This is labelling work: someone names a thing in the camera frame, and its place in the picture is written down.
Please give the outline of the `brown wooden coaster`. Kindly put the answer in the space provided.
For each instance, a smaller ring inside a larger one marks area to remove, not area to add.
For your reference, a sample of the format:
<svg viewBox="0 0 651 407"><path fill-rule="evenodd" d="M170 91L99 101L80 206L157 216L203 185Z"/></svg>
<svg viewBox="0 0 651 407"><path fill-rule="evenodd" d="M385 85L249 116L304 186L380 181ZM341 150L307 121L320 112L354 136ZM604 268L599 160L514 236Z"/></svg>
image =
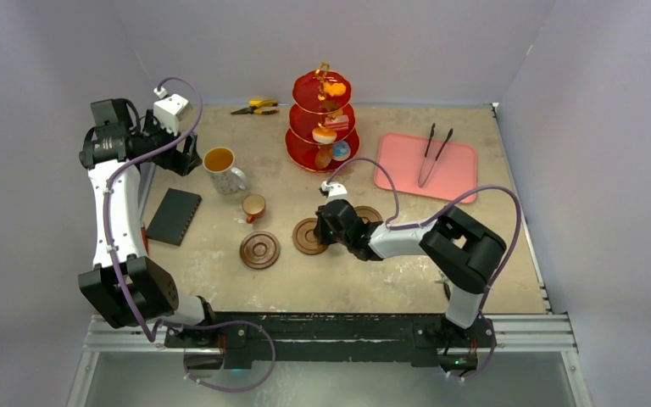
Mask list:
<svg viewBox="0 0 651 407"><path fill-rule="evenodd" d="M314 234L317 224L316 218L306 218L300 220L292 231L292 242L295 248L307 255L322 254L327 250L327 246L322 244Z"/></svg>
<svg viewBox="0 0 651 407"><path fill-rule="evenodd" d="M359 205L354 210L356 215L365 223L383 222L381 214L373 207Z"/></svg>

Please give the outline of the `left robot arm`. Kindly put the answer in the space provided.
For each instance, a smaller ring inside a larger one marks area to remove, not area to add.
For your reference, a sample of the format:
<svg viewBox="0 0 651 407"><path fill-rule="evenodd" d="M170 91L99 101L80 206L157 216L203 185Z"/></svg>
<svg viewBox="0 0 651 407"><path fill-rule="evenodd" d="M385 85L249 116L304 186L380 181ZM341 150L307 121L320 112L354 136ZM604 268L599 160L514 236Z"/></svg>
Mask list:
<svg viewBox="0 0 651 407"><path fill-rule="evenodd" d="M78 276L81 293L113 327L138 327L162 319L186 325L186 336L199 347L214 343L219 324L209 303L178 292L172 275L149 258L147 240L166 233L164 242L179 243L201 198L190 192L168 191L150 229L142 228L139 198L144 156L165 170L186 176L201 161L197 135L185 137L182 150L171 146L180 136L181 119L191 107L178 94L159 97L143 119L125 98L92 103L95 125L79 153L92 186L97 213L97 243L92 270Z"/></svg>

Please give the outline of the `white mug with tea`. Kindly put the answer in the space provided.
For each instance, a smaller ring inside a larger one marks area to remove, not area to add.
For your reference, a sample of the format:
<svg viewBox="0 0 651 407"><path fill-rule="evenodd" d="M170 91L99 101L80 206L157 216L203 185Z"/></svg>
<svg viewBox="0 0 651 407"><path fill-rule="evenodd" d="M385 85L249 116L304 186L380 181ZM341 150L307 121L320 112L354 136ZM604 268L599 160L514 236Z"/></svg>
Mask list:
<svg viewBox="0 0 651 407"><path fill-rule="evenodd" d="M203 167L213 187L220 194L232 194L249 189L245 173L236 166L235 154L224 147L210 149L203 157Z"/></svg>

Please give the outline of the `pink layered cake slice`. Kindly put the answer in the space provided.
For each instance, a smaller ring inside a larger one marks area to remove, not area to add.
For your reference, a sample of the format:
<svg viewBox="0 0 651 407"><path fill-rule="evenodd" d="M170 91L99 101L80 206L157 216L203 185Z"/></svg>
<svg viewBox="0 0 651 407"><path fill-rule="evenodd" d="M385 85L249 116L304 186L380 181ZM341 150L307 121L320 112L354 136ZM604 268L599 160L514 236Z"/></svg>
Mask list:
<svg viewBox="0 0 651 407"><path fill-rule="evenodd" d="M327 116L324 120L324 127L333 131L346 131L350 128L350 118L346 114Z"/></svg>

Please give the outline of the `black-handled pliers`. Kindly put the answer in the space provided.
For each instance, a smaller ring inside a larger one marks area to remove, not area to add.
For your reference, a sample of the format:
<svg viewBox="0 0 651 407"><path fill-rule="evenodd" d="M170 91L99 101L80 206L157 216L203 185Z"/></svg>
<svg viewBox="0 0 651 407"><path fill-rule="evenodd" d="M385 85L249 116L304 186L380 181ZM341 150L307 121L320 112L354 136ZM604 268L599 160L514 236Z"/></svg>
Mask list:
<svg viewBox="0 0 651 407"><path fill-rule="evenodd" d="M449 286L449 280L445 276L445 274L441 273L439 278L436 279L434 281L434 283L436 283L436 284L438 284L438 285L440 285L442 287L442 290L443 290L443 293L444 293L444 296L445 296L446 300L450 301L450 299L451 299L451 289L450 289L450 286Z"/></svg>

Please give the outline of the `black serving tongs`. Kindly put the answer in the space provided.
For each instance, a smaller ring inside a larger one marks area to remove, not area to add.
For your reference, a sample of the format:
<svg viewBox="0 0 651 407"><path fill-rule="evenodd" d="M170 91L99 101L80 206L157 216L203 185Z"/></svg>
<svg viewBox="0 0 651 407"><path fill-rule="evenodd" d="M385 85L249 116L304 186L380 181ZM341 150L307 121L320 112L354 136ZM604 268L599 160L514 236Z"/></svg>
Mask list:
<svg viewBox="0 0 651 407"><path fill-rule="evenodd" d="M429 181L431 174L434 170L435 165L437 164L444 148L448 145L454 133L454 128L448 130L447 135L436 148L434 146L435 135L436 135L436 124L431 124L430 133L427 139L426 149L423 154L423 159L420 163L418 178L417 178L417 187L423 188L426 183Z"/></svg>

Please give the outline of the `red three-tier cake stand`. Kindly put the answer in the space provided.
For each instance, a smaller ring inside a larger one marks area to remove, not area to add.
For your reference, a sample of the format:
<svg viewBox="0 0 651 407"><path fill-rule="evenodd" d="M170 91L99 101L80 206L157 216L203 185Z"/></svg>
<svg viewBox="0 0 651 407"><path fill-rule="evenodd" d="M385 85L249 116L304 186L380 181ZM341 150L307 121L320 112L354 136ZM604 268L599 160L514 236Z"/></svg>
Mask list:
<svg viewBox="0 0 651 407"><path fill-rule="evenodd" d="M348 91L341 97L327 97L323 90L326 82L342 82L348 86ZM317 170L314 165L314 157L320 146L314 141L311 132L314 128L324 127L324 120L330 115L346 114L350 118L350 128L346 131L337 131L337 139L334 141L346 141L351 148L353 158L359 151L360 137L356 129L356 117L352 98L352 85L348 79L333 70L331 66L323 61L319 66L299 76L292 87L293 104L288 112L288 129L285 134L285 145L289 158L297 166L314 173L328 173L339 168L345 161L332 160L324 170ZM325 112L320 109L320 103L324 99L337 102L338 110Z"/></svg>

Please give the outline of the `blue frosted donut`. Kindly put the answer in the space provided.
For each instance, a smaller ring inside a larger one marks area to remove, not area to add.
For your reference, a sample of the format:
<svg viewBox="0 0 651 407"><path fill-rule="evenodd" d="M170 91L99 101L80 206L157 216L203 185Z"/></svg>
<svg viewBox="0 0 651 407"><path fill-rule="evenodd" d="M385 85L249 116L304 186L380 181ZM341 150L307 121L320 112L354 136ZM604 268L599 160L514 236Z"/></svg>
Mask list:
<svg viewBox="0 0 651 407"><path fill-rule="evenodd" d="M346 141L336 142L331 145L331 158L335 161L342 162L351 156L351 148Z"/></svg>

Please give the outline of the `yellow frosted donut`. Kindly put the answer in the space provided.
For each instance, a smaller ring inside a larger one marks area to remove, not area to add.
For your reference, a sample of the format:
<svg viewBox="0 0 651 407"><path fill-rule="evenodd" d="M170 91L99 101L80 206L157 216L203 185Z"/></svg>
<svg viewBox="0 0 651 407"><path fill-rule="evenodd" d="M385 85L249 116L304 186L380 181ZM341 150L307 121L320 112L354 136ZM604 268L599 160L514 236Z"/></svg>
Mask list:
<svg viewBox="0 0 651 407"><path fill-rule="evenodd" d="M312 130L311 136L319 144L332 144L337 139L337 132L327 127L316 127Z"/></svg>

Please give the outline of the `small copper cup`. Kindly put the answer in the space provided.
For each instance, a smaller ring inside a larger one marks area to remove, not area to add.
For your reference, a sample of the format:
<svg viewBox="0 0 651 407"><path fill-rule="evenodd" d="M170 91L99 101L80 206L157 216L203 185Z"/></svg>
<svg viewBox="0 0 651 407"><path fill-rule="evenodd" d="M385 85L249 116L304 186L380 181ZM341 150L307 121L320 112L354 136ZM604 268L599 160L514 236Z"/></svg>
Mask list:
<svg viewBox="0 0 651 407"><path fill-rule="evenodd" d="M262 195L250 194L242 201L242 211L246 215L246 222L253 224L262 218L267 209L266 200Z"/></svg>

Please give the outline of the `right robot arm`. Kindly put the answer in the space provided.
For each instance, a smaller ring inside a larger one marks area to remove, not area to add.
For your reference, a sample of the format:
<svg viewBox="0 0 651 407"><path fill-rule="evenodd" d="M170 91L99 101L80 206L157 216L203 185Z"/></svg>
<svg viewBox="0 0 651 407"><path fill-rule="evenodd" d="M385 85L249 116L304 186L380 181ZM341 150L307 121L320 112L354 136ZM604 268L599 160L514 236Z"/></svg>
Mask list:
<svg viewBox="0 0 651 407"><path fill-rule="evenodd" d="M361 261L425 256L451 284L442 334L451 344L472 338L476 323L493 332L482 313L491 280L505 260L507 245L494 231L452 207L423 226L398 229L383 221L363 220L354 206L336 199L316 210L314 235L319 243L338 243Z"/></svg>

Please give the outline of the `orange duck pastry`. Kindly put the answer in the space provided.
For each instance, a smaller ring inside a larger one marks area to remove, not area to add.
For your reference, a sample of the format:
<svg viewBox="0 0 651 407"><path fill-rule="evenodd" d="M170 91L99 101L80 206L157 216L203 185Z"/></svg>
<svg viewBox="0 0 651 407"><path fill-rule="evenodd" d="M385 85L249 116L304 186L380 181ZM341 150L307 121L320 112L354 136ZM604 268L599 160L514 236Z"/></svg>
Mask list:
<svg viewBox="0 0 651 407"><path fill-rule="evenodd" d="M324 93L327 97L338 98L348 91L348 86L342 82L326 82L323 85Z"/></svg>

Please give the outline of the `brown star cookie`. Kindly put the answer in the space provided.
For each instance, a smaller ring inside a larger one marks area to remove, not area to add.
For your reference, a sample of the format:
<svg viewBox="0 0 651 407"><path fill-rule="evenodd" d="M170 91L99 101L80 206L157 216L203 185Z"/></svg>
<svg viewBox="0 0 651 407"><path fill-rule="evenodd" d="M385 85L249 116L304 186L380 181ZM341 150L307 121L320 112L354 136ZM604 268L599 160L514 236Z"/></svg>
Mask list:
<svg viewBox="0 0 651 407"><path fill-rule="evenodd" d="M320 109L325 112L333 112L339 109L337 102L329 99L324 99L320 103Z"/></svg>

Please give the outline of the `brown bread roll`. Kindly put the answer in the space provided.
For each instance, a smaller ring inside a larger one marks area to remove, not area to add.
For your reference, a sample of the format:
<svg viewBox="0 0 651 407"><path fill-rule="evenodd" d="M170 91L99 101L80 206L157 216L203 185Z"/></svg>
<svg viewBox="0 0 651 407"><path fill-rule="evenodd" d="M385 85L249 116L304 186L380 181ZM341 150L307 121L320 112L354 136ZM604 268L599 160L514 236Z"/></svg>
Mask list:
<svg viewBox="0 0 651 407"><path fill-rule="evenodd" d="M324 170L332 161L331 145L320 146L314 157L314 165L317 170Z"/></svg>

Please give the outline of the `pink serving tray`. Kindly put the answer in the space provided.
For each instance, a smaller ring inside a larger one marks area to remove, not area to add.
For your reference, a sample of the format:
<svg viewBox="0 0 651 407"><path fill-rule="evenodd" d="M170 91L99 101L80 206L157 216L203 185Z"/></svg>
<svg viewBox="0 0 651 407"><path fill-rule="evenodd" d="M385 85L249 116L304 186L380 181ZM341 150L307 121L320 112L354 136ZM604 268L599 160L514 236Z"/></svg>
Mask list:
<svg viewBox="0 0 651 407"><path fill-rule="evenodd" d="M382 136L374 183L385 190L449 201L476 187L477 155L473 147L441 139L389 132Z"/></svg>

